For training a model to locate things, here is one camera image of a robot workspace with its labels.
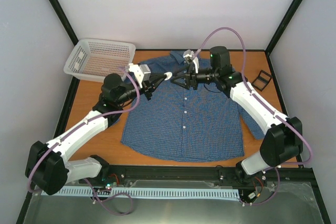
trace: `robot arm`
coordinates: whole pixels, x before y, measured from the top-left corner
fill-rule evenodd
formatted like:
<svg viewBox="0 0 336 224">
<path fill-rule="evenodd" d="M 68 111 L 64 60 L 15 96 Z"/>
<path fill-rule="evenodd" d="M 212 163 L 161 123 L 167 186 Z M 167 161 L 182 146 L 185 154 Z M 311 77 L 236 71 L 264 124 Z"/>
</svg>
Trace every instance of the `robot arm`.
<svg viewBox="0 0 336 224">
<path fill-rule="evenodd" d="M 188 56 L 185 56 L 189 65 L 175 72 L 171 82 L 186 89 L 192 87 L 194 90 L 197 90 L 199 83 L 210 84 L 214 82 L 219 91 L 223 92 L 228 98 L 231 98 L 246 110 L 265 134 L 260 150 L 236 165 L 237 180 L 241 184 L 247 182 L 257 172 L 268 167 L 276 167 L 302 152 L 302 141 L 276 116 L 287 121 L 302 134 L 300 120 L 297 118 L 288 118 L 276 110 L 246 80 L 247 85 L 251 89 L 250 92 L 243 82 L 242 74 L 232 70 L 229 52 L 225 47 L 219 46 L 210 49 L 212 68 L 200 69 L 198 66 L 195 67 L 195 61 L 191 60 L 193 58 L 192 55 L 192 52 L 190 52 Z M 256 97 L 262 100 L 274 112 L 274 115 L 269 113 L 257 101 Z"/>
<path fill-rule="evenodd" d="M 171 77 L 171 73 L 151 73 L 147 65 L 130 64 L 129 71 L 134 72 L 140 94 L 144 94 L 148 100 L 151 99 L 152 93 L 162 81 Z M 88 177 L 98 177 L 103 180 L 107 177 L 109 164 L 97 155 L 92 155 L 84 160 L 69 161 L 72 155 L 86 142 L 113 125 L 121 113 L 99 117 L 100 115 L 121 111 L 125 102 L 137 97 L 134 86 L 123 82 L 121 77 L 115 73 L 106 76 L 101 91 L 98 103 L 80 122 L 46 144 L 38 141 L 30 148 L 25 171 L 27 177 L 41 156 L 49 148 L 58 144 L 38 166 L 32 177 L 32 182 L 47 194 L 55 194 L 66 183 L 74 180 Z"/>
</svg>

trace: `white plastic basket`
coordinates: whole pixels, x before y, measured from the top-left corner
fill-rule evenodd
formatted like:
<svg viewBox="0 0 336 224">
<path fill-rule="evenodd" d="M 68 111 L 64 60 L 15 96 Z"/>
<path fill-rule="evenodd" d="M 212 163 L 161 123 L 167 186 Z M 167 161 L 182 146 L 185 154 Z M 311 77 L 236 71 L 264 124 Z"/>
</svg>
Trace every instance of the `white plastic basket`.
<svg viewBox="0 0 336 224">
<path fill-rule="evenodd" d="M 110 73 L 126 75 L 118 69 L 133 61 L 135 45 L 130 43 L 81 39 L 72 50 L 64 66 L 64 72 L 80 80 L 103 82 Z"/>
</svg>

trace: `white cable tray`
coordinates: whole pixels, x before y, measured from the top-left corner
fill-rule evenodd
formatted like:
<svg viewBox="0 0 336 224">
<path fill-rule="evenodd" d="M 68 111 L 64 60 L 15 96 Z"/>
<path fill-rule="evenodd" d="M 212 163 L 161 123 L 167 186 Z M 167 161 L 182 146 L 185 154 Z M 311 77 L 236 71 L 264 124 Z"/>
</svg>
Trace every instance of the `white cable tray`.
<svg viewBox="0 0 336 224">
<path fill-rule="evenodd" d="M 118 193 L 127 193 L 134 199 L 222 199 L 238 201 L 237 189 L 180 189 L 180 188 L 125 188 L 114 187 L 111 192 L 98 193 L 101 197 L 109 197 Z M 53 196 L 92 196 L 88 186 L 64 186 Z"/>
</svg>

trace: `black rectangular frame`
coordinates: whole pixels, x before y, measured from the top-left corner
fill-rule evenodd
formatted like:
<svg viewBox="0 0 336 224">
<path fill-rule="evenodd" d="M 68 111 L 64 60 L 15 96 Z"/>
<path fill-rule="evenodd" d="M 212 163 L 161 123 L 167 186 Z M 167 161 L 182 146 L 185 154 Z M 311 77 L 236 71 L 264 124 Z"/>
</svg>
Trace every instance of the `black rectangular frame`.
<svg viewBox="0 0 336 224">
<path fill-rule="evenodd" d="M 69 38 L 71 39 L 73 45 L 76 45 L 78 42 L 78 38 L 66 16 L 61 5 L 58 0 L 49 0 L 55 13 L 57 14 L 59 20 L 64 26 L 65 31 L 67 32 Z M 284 33 L 287 25 L 291 21 L 294 16 L 296 10 L 301 4 L 302 0 L 293 0 L 291 5 L 289 6 L 286 14 L 284 15 L 282 21 L 280 22 L 276 32 L 272 36 L 271 41 L 269 42 L 267 48 L 265 50 L 248 50 L 248 51 L 263 51 L 265 53 L 267 63 L 273 77 L 273 82 L 276 88 L 277 96 L 280 102 L 280 106 L 282 112 L 287 114 L 287 110 L 285 107 L 284 100 L 282 98 L 279 84 L 274 73 L 274 69 L 271 63 L 271 52 L 275 48 L 277 42 L 280 40 L 281 35 Z M 173 49 L 137 49 L 137 50 L 173 50 Z M 69 90 L 66 96 L 66 100 L 64 102 L 64 106 L 61 111 L 61 115 L 55 130 L 54 137 L 62 134 L 70 116 L 71 108 L 74 103 L 75 95 L 78 89 L 79 80 L 75 77 L 72 78 Z M 302 162 L 301 156 L 297 156 L 297 161 Z M 175 166 L 111 166 L 118 174 L 123 174 L 124 179 L 155 179 L 158 180 L 163 178 L 165 180 L 200 180 L 200 181 L 218 181 L 223 186 L 232 186 L 237 189 L 245 189 L 246 186 L 238 185 L 232 182 L 230 179 L 220 180 L 219 177 L 222 174 L 226 176 L 230 176 L 230 174 L 234 174 L 234 167 L 175 167 Z M 282 168 L 279 170 L 280 180 L 291 180 L 294 182 L 310 182 L 320 208 L 320 212 L 322 214 L 322 219 L 324 223 L 331 223 L 327 210 L 325 208 L 318 184 L 316 182 L 316 178 L 312 168 L 304 168 L 302 165 L 299 168 Z M 267 177 L 269 181 L 277 181 L 277 175 L 274 171 L 268 171 Z M 17 219 L 17 223 L 23 223 L 25 219 L 26 212 L 28 210 L 28 206 L 30 200 L 32 198 L 31 193 L 27 193 L 25 201 L 23 203 L 22 209 Z"/>
</svg>

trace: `blue shirt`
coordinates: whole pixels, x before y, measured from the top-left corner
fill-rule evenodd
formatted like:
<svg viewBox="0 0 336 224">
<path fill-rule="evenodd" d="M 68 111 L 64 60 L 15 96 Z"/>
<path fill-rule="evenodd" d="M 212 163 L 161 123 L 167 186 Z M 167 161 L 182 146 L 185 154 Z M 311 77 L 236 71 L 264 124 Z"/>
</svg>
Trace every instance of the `blue shirt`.
<svg viewBox="0 0 336 224">
<path fill-rule="evenodd" d="M 181 51 L 141 64 L 147 64 L 153 73 L 185 66 Z M 199 67 L 210 67 L 210 60 L 199 59 Z M 214 83 L 207 88 L 218 91 Z M 252 117 L 223 93 L 209 92 L 203 84 L 197 90 L 186 90 L 163 81 L 150 101 L 140 96 L 138 107 L 128 115 L 121 143 L 147 156 L 180 162 L 244 156 L 239 115 L 256 139 L 264 137 Z"/>
</svg>

